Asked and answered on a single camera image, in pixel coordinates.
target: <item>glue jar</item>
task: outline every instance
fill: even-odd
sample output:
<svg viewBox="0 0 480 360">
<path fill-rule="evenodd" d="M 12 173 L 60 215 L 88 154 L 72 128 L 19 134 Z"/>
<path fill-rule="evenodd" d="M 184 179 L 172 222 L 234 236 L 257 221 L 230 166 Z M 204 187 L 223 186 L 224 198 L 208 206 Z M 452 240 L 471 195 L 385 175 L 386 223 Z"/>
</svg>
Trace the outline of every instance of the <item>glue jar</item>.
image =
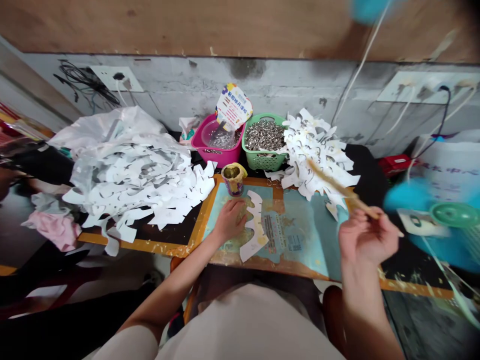
<svg viewBox="0 0 480 360">
<path fill-rule="evenodd" d="M 233 162 L 223 167 L 221 177 L 225 182 L 228 194 L 233 197 L 239 197 L 244 192 L 244 178 L 247 177 L 245 168 L 237 162 Z"/>
</svg>

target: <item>concrete wall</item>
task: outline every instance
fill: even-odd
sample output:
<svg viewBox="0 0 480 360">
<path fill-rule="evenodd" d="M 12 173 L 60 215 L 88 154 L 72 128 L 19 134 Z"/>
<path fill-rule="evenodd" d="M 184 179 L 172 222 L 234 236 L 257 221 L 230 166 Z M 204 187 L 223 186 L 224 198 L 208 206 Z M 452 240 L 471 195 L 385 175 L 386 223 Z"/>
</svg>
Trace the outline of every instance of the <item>concrete wall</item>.
<svg viewBox="0 0 480 360">
<path fill-rule="evenodd" d="M 77 66 L 129 66 L 145 90 L 134 93 L 139 105 L 169 129 L 179 130 L 179 117 L 205 117 L 214 111 L 222 87 L 235 82 L 248 95 L 254 114 L 285 115 L 305 107 L 330 122 L 342 92 L 358 63 L 330 60 L 265 60 L 219 57 L 142 57 L 87 54 L 21 54 L 21 58 L 67 99 L 74 94 L 53 74 L 60 75 L 59 60 Z M 363 144 L 375 157 L 401 153 L 419 134 L 442 119 L 442 105 L 412 104 L 398 127 L 385 136 L 404 103 L 377 102 L 385 85 L 399 70 L 480 72 L 480 67 L 458 65 L 399 65 L 366 63 L 336 124 L 346 142 Z M 128 94 L 123 96 L 133 104 Z M 82 97 L 74 104 L 83 114 L 92 110 Z M 476 94 L 444 127 L 445 133 L 480 128 L 480 95 Z"/>
<path fill-rule="evenodd" d="M 0 99 L 54 131 L 76 120 L 81 112 L 22 61 L 21 52 L 2 40 L 0 37 L 0 82 L 4 91 Z M 41 108 L 41 116 L 35 116 L 34 108 Z"/>
</svg>

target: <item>glue brush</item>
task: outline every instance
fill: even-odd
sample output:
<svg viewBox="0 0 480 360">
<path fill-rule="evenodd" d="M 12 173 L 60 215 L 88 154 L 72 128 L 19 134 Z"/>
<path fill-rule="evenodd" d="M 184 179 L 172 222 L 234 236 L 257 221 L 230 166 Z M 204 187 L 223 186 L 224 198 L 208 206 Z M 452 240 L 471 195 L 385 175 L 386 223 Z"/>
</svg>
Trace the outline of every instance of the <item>glue brush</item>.
<svg viewBox="0 0 480 360">
<path fill-rule="evenodd" d="M 372 209 L 370 209 L 370 207 L 367 204 L 365 204 L 362 200 L 360 200 L 359 196 L 356 193 L 354 193 L 349 188 L 346 188 L 340 185 L 334 178 L 325 175 L 325 173 L 317 167 L 317 165 L 312 161 L 312 159 L 308 159 L 308 165 L 310 165 L 310 168 L 320 179 L 322 179 L 326 183 L 329 183 L 340 194 L 342 194 L 347 199 L 350 199 L 357 208 L 363 210 L 369 217 L 371 217 L 374 220 L 380 219 L 380 216 L 376 212 L 374 212 Z M 403 238 L 405 235 L 403 232 L 399 230 L 398 236 Z"/>
</svg>

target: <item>pink plastic basket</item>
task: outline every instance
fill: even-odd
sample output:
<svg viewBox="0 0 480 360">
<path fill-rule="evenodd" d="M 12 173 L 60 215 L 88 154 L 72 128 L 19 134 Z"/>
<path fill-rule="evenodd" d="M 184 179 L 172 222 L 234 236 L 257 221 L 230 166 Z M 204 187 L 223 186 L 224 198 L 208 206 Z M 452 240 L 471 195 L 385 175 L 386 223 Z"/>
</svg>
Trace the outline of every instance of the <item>pink plastic basket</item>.
<svg viewBox="0 0 480 360">
<path fill-rule="evenodd" d="M 225 165 L 237 163 L 240 159 L 240 152 L 242 151 L 242 137 L 244 136 L 245 124 L 243 124 L 240 128 L 240 138 L 238 139 L 238 143 L 235 145 L 235 147 L 225 150 L 216 147 L 209 147 L 202 141 L 203 128 L 207 126 L 207 124 L 214 121 L 217 121 L 215 114 L 209 115 L 205 120 L 203 120 L 198 129 L 195 131 L 195 135 L 193 135 L 193 138 L 191 139 L 191 145 L 197 149 L 205 162 L 208 160 L 217 162 L 217 168 L 223 168 Z M 205 150 L 213 150 L 215 152 L 205 152 Z"/>
</svg>

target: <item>electrical outlet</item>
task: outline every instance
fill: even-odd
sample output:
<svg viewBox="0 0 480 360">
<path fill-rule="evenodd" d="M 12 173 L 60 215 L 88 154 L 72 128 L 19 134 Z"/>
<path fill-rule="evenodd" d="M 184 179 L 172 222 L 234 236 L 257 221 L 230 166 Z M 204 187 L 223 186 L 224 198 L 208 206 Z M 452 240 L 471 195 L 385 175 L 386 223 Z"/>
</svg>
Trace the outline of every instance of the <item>electrical outlet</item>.
<svg viewBox="0 0 480 360">
<path fill-rule="evenodd" d="M 432 91 L 439 85 L 448 86 L 451 91 L 451 101 L 454 103 L 470 92 L 470 87 L 460 86 L 461 82 L 478 84 L 480 73 L 471 72 L 428 72 L 428 71 L 399 71 L 383 89 L 376 99 L 379 102 L 406 103 L 412 96 L 412 86 L 415 86 L 412 103 L 417 104 L 445 104 L 448 100 L 446 91 Z"/>
<path fill-rule="evenodd" d="M 124 75 L 124 78 L 118 82 L 118 89 L 120 91 L 130 90 L 133 93 L 144 92 L 144 89 L 128 66 L 91 65 L 90 69 L 110 91 L 117 91 L 117 81 L 114 79 L 114 76 L 115 74 L 121 73 Z M 123 84 L 127 79 L 130 80 L 131 89 L 127 89 Z"/>
</svg>

